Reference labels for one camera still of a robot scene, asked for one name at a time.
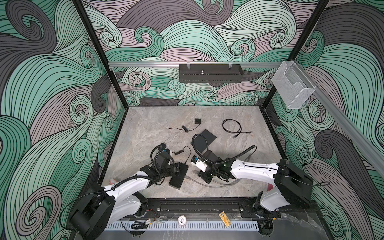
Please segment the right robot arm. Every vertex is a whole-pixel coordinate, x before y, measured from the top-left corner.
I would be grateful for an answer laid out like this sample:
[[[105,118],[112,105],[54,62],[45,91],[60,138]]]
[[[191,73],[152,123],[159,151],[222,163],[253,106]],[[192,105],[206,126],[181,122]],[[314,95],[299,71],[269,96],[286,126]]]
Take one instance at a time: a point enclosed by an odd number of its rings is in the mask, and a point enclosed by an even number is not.
[[[312,177],[286,159],[273,164],[241,161],[239,158],[256,149],[255,145],[224,160],[209,150],[208,141],[202,134],[195,134],[191,145],[196,152],[191,163],[200,170],[198,176],[207,184],[217,177],[225,182],[230,179],[249,179],[272,185],[270,191],[259,194],[256,202],[258,208],[268,212],[288,205],[307,208],[311,203],[313,188],[330,185],[329,181],[314,183]]]

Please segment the ribbed black network switch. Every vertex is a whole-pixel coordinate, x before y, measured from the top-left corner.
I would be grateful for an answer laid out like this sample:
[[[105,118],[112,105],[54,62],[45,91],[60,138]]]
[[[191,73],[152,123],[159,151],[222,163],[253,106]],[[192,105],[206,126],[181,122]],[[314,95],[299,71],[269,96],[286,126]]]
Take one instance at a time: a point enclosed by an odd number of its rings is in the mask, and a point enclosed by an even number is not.
[[[176,163],[176,167],[178,170],[178,175],[171,178],[169,186],[180,190],[188,172],[189,166],[183,163]]]

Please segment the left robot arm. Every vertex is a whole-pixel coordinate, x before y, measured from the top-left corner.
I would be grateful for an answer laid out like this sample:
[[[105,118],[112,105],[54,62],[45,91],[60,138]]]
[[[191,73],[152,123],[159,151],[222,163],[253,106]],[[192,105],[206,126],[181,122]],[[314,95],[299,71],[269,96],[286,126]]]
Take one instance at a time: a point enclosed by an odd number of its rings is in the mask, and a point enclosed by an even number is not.
[[[68,216],[73,231],[84,240],[95,240],[109,224],[125,216],[145,215],[148,200],[140,192],[180,173],[164,143],[154,147],[150,160],[133,176],[105,187],[95,184],[77,198]]]

